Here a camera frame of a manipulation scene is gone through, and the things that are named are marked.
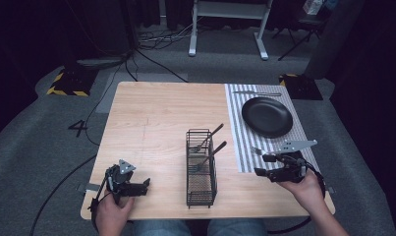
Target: wire rack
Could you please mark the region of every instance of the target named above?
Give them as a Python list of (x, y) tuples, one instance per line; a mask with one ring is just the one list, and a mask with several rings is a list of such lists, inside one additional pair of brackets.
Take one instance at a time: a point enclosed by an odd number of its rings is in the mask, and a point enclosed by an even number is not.
[(215, 201), (216, 170), (212, 138), (203, 142), (211, 133), (207, 129), (191, 129), (186, 133), (187, 205), (212, 206)]

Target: knife blade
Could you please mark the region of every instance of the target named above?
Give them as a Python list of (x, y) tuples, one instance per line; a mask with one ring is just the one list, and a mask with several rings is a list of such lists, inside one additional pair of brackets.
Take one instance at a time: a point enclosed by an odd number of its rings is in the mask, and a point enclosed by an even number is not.
[(254, 94), (254, 95), (267, 95), (267, 96), (281, 96), (281, 92), (258, 92), (253, 90), (236, 90), (233, 93), (237, 94)]

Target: human arm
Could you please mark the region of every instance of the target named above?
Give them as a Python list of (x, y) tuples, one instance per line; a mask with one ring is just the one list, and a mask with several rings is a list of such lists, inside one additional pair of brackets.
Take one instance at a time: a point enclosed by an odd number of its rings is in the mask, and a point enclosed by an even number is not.
[(119, 204), (116, 205), (112, 194), (105, 190), (105, 197), (99, 203), (96, 215), (96, 226), (100, 236), (121, 235), (133, 208), (134, 199), (133, 197), (121, 198)]
[(311, 170), (298, 184), (281, 182), (279, 185), (290, 191), (298, 203), (310, 214), (316, 235), (348, 235), (327, 207), (317, 177)]

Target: black plate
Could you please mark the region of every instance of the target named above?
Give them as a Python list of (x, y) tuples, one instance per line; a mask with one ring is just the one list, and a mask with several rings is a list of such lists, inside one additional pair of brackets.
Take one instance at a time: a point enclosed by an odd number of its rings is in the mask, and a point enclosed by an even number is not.
[(270, 139), (287, 134), (293, 127), (293, 116), (287, 107), (268, 97), (246, 101), (242, 115), (252, 130)]

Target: blue jeans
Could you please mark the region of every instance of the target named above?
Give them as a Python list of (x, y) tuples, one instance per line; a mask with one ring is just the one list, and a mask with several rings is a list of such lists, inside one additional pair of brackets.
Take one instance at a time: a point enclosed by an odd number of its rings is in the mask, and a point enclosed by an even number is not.
[[(262, 219), (231, 218), (212, 219), (207, 226), (208, 236), (266, 235)], [(135, 236), (191, 236), (184, 220), (137, 220), (134, 221)]]

